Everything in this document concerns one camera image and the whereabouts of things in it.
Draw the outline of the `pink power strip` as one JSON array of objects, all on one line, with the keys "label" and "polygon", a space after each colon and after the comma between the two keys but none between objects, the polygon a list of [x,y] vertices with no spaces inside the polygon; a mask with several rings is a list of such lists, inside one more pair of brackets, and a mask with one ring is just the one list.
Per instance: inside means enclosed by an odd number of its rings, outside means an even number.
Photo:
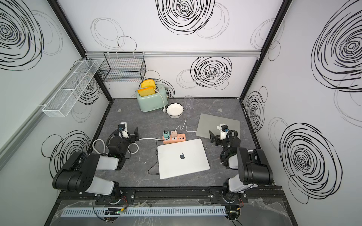
[{"label": "pink power strip", "polygon": [[178,134],[176,137],[164,135],[162,137],[163,144],[173,144],[173,143],[179,143],[186,141],[186,135],[185,134]]}]

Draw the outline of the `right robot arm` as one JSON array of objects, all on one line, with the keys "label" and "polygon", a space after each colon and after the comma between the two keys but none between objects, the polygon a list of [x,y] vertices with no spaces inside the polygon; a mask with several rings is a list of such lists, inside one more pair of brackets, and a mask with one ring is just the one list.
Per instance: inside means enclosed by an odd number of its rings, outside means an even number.
[{"label": "right robot arm", "polygon": [[222,148],[221,165],[238,171],[222,186],[222,197],[227,203],[235,202],[241,194],[254,187],[273,185],[273,172],[262,149],[241,147],[235,130],[221,129],[219,135],[210,131],[209,135],[211,143]]}]

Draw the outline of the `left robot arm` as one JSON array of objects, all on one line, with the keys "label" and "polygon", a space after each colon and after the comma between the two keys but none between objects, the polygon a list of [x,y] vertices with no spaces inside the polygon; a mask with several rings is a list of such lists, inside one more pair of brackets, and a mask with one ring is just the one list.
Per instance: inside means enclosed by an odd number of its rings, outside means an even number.
[{"label": "left robot arm", "polygon": [[139,140],[139,128],[136,127],[133,134],[126,133],[124,128],[118,128],[109,137],[107,145],[109,152],[97,153],[74,153],[66,161],[53,179],[52,186],[56,190],[69,192],[89,193],[100,195],[111,204],[119,203],[123,198],[123,192],[119,183],[96,177],[100,170],[121,170],[126,161],[126,153],[129,146]]}]

